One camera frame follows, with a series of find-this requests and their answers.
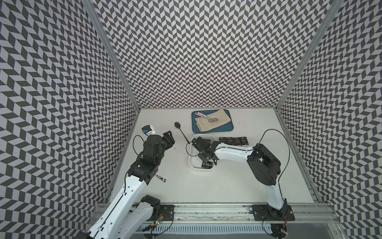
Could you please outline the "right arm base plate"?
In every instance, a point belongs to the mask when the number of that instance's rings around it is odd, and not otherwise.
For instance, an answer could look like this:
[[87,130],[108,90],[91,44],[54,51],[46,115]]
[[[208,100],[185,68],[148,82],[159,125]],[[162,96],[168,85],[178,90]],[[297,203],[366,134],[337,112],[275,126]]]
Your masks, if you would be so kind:
[[281,209],[275,209],[268,204],[251,205],[250,211],[252,212],[255,221],[295,221],[295,216],[292,208],[288,204],[284,204]]

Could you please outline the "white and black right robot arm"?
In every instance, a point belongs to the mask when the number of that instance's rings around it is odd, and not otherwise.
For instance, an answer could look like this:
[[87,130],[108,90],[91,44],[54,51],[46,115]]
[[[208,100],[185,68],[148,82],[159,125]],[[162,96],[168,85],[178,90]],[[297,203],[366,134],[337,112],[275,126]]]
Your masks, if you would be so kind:
[[191,144],[204,163],[211,161],[217,164],[219,160],[247,163],[255,178],[265,187],[269,215],[275,219],[287,214],[288,204],[280,189],[281,162],[263,144],[249,147],[228,145],[219,141],[208,143],[201,137],[193,139]]

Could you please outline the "white plastic storage box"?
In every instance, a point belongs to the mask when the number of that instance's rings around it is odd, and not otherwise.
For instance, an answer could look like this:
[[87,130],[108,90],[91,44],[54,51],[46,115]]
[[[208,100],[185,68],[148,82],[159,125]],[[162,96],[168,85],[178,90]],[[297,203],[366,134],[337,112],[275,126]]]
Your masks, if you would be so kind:
[[215,168],[214,162],[212,160],[210,160],[210,164],[207,166],[198,157],[197,154],[199,153],[199,151],[197,149],[195,149],[195,147],[192,145],[192,141],[194,139],[197,139],[198,137],[201,137],[202,139],[209,141],[210,143],[212,143],[213,141],[217,141],[217,138],[215,136],[213,136],[212,134],[203,134],[203,133],[195,134],[192,137],[190,144],[188,144],[186,146],[186,151],[189,154],[189,159],[188,159],[189,166],[193,170],[197,170],[197,171],[206,171],[206,172],[212,171]]

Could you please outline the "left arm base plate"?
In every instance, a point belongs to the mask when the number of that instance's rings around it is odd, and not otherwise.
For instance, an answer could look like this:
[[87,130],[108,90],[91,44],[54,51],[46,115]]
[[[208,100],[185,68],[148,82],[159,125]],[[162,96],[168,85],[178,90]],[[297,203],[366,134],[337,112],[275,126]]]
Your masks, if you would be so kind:
[[147,221],[154,221],[159,219],[160,216],[163,216],[162,221],[173,221],[174,219],[175,205],[173,204],[164,204],[160,205],[159,208],[154,209],[153,215]]

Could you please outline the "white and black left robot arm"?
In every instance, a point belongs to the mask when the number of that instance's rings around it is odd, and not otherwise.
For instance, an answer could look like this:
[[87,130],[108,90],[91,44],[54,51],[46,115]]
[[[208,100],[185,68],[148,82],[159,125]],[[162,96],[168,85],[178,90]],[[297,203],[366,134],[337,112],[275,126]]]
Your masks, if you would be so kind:
[[158,172],[165,151],[175,144],[172,132],[162,136],[151,134],[143,143],[143,151],[126,173],[123,185],[101,217],[77,239],[129,239],[141,225],[159,214],[160,200],[147,195],[137,208],[131,207]]

